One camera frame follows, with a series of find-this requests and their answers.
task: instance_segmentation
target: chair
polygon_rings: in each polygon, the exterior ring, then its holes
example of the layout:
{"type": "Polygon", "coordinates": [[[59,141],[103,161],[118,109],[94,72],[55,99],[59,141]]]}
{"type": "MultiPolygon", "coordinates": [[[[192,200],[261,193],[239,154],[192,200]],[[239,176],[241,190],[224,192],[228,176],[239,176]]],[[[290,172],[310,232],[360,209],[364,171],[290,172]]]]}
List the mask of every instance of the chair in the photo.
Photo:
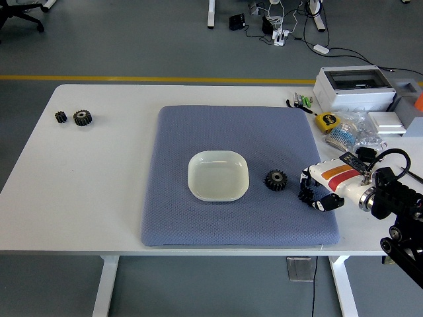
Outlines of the chair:
{"type": "Polygon", "coordinates": [[[0,29],[8,18],[18,17],[36,23],[37,30],[39,32],[44,32],[44,27],[40,20],[23,13],[23,11],[33,8],[41,8],[43,12],[47,12],[48,8],[44,8],[41,3],[34,3],[31,5],[8,5],[7,0],[0,0],[0,7],[0,29]]]}

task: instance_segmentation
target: transparent lid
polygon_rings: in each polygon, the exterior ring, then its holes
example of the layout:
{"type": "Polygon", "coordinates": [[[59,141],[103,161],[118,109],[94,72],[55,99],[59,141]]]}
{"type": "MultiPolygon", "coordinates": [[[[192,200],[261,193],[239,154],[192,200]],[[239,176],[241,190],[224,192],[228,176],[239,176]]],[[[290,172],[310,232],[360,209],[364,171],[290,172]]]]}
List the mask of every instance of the transparent lid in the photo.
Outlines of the transparent lid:
{"type": "Polygon", "coordinates": [[[334,90],[392,88],[378,69],[325,71],[334,90]]]}

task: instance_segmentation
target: red stripe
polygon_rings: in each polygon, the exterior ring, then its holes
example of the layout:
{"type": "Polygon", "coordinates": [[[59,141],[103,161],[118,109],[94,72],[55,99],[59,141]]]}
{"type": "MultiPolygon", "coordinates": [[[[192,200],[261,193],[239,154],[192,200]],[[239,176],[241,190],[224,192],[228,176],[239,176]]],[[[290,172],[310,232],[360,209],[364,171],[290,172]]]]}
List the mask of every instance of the red stripe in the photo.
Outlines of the red stripe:
{"type": "Polygon", "coordinates": [[[332,191],[335,191],[339,184],[341,184],[345,180],[349,180],[350,178],[353,178],[355,176],[360,175],[359,172],[356,170],[347,170],[346,172],[343,172],[339,175],[336,175],[334,178],[332,178],[329,181],[329,187],[332,191]]]}

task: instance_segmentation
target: plastic bag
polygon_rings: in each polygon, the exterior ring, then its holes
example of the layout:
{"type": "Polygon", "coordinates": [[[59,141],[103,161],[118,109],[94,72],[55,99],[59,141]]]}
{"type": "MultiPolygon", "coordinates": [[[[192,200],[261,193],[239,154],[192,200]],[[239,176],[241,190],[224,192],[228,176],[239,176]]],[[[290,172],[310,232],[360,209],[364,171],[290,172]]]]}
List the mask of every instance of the plastic bag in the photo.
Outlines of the plastic bag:
{"type": "Polygon", "coordinates": [[[340,118],[340,123],[325,138],[333,147],[353,153],[359,147],[369,147],[377,152],[387,148],[367,112],[336,112],[335,115],[340,118]]]}

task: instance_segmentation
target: gear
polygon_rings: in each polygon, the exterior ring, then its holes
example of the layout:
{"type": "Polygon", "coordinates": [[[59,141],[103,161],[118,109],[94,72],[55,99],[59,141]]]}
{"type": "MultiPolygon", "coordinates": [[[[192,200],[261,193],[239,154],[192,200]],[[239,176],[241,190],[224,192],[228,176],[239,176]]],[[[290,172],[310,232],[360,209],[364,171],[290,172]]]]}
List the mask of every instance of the gear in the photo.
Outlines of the gear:
{"type": "Polygon", "coordinates": [[[306,187],[303,188],[300,193],[298,194],[299,200],[305,202],[305,203],[311,203],[313,201],[315,193],[312,189],[306,187]]]}
{"type": "Polygon", "coordinates": [[[63,123],[63,122],[67,121],[67,116],[65,115],[65,113],[63,111],[56,112],[56,114],[54,116],[56,117],[56,120],[59,123],[63,123]]]}
{"type": "Polygon", "coordinates": [[[83,127],[84,125],[90,124],[93,120],[93,117],[88,110],[79,110],[78,112],[75,112],[73,119],[77,125],[83,127]]]}
{"type": "Polygon", "coordinates": [[[284,172],[281,170],[271,170],[269,173],[267,173],[264,183],[271,190],[280,192],[285,188],[287,181],[288,177],[284,172]]]}

